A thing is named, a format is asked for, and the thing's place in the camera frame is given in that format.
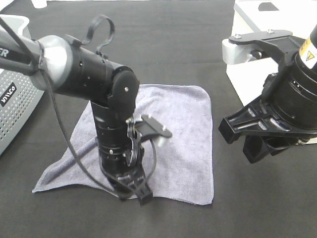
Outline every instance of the gray towel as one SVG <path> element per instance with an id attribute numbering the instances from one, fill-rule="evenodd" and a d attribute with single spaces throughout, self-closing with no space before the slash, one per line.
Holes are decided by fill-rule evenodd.
<path id="1" fill-rule="evenodd" d="M 148 184 L 157 197 L 198 205 L 212 203 L 212 118 L 211 101 L 198 86 L 140 85 L 134 118 L 151 114 L 166 125 L 173 137 L 157 149 L 157 167 Z M 99 168 L 96 130 L 90 103 L 82 113 L 71 142 L 87 170 L 110 187 Z M 143 143 L 143 167 L 153 165 L 152 147 Z M 67 149 L 63 157 L 42 174 L 33 192 L 71 184 L 100 188 L 75 163 Z"/>

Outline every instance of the gray perforated box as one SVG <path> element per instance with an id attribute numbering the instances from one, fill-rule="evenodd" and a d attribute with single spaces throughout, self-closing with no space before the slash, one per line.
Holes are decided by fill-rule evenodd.
<path id="1" fill-rule="evenodd" d="M 30 37 L 29 19 L 23 16 L 0 15 L 13 30 Z M 0 154 L 17 135 L 43 95 L 28 76 L 0 69 Z"/>

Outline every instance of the microfiber cloth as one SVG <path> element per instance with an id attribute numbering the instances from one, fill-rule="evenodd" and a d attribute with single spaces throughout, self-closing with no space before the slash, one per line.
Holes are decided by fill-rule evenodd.
<path id="1" fill-rule="evenodd" d="M 153 196 L 207 205 L 213 199 L 211 101 L 198 86 L 140 85 L 134 118 L 151 115 L 165 125 L 173 137 L 156 146 L 157 166 L 148 181 Z M 82 113 L 70 141 L 88 172 L 111 188 L 99 167 L 96 129 L 90 103 Z M 153 165 L 150 142 L 145 149 L 146 175 Z M 33 192 L 71 184 L 100 188 L 76 164 L 67 149 L 63 157 L 42 174 Z"/>

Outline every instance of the yellow warning label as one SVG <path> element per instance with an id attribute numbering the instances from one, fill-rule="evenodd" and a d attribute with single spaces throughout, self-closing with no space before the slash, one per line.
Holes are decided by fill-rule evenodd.
<path id="1" fill-rule="evenodd" d="M 310 51 L 308 51 L 307 57 L 306 57 L 306 61 L 309 61 L 309 60 L 311 60 L 311 59 L 313 59 L 313 58 L 315 58 L 315 56 L 313 55 L 313 53 L 310 52 Z"/>
<path id="2" fill-rule="evenodd" d="M 301 46 L 301 48 L 299 49 L 299 55 L 303 56 L 304 52 L 307 50 L 308 46 L 311 44 L 311 38 L 309 37 L 308 39 L 306 39 L 306 41 L 303 43 L 303 45 Z"/>

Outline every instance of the black table surface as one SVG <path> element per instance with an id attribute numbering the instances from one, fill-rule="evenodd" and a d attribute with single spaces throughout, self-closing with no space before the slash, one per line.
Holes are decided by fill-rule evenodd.
<path id="1" fill-rule="evenodd" d="M 222 39 L 231 34 L 233 6 L 234 0 L 50 1 L 35 9 L 30 0 L 16 0 L 4 9 L 3 14 L 28 17 L 34 39 L 82 39 L 91 19 L 105 14 L 116 35 L 104 51 L 132 67 L 142 84 L 204 88 L 214 123 L 214 200 L 195 206 L 154 198 L 140 207 L 136 199 L 121 202 L 79 185 L 32 194 L 45 168 L 66 149 L 45 93 L 0 156 L 0 237 L 316 237 L 317 146 L 293 147 L 251 165 L 242 152 L 244 140 L 228 145 L 217 129 L 242 106 L 221 52 Z M 87 48 L 94 50 L 106 31 L 101 26 Z M 57 96 L 57 102 L 70 134 L 87 101 Z"/>

